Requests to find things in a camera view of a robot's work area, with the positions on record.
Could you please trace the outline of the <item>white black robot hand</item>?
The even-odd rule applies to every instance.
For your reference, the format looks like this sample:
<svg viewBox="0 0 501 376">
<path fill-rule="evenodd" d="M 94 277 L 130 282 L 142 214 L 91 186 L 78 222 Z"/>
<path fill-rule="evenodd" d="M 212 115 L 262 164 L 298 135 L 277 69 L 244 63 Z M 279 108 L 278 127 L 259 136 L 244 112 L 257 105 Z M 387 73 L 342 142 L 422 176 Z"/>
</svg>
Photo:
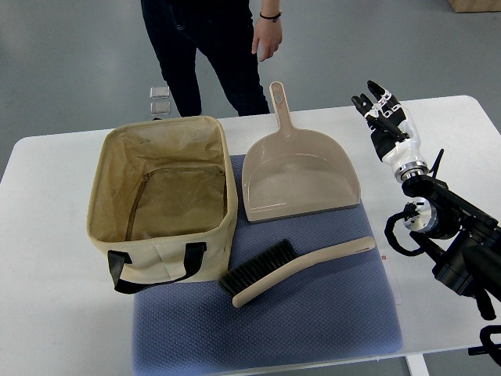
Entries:
<svg viewBox="0 0 501 376">
<path fill-rule="evenodd" d="M 351 101 L 371 130 L 370 138 L 380 161 L 391 168 L 399 183 L 426 175 L 429 168 L 420 154 L 420 136 L 410 114 L 386 88 L 371 80 L 367 88 L 374 99 L 362 93 Z"/>
</svg>

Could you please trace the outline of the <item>person's bare hand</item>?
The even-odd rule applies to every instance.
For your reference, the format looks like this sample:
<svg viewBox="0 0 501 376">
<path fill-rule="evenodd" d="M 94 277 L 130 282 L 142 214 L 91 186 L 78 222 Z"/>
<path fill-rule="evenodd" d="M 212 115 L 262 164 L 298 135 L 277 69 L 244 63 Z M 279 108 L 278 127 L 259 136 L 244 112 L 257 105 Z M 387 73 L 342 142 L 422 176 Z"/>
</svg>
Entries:
<svg viewBox="0 0 501 376">
<path fill-rule="evenodd" d="M 283 40 L 280 18 L 268 20 L 260 18 L 254 27 L 251 53 L 262 63 L 273 57 Z"/>
</svg>

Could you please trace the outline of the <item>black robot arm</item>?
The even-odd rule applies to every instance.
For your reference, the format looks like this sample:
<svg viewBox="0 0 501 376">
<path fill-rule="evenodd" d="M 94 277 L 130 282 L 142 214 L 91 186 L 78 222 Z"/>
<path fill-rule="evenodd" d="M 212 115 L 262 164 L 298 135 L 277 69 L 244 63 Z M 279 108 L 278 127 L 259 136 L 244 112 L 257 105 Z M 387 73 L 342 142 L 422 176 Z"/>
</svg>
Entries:
<svg viewBox="0 0 501 376">
<path fill-rule="evenodd" d="M 473 298 L 481 317 L 492 322 L 491 299 L 500 297 L 499 223 L 437 179 L 438 166 L 423 161 L 394 165 L 395 179 L 411 200 L 387 220 L 384 235 L 401 255 L 428 255 L 435 263 L 434 278 Z"/>
</svg>

